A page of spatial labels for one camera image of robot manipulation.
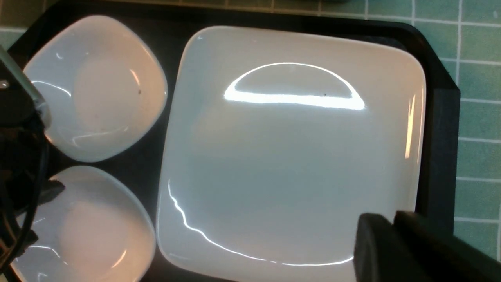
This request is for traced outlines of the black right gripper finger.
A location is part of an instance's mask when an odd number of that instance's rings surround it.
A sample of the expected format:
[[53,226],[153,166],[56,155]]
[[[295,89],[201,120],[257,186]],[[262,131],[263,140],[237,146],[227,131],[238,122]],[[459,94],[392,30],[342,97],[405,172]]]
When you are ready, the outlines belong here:
[[499,282],[499,261],[409,211],[393,222],[359,216],[353,254],[358,282]]

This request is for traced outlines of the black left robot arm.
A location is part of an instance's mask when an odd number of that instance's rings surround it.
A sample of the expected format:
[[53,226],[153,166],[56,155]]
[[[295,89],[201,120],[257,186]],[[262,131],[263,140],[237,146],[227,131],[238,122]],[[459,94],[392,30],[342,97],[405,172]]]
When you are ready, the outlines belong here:
[[1,275],[8,282],[20,281],[13,263],[39,239],[33,230],[38,207],[64,189],[47,176],[48,125],[43,95],[1,48]]

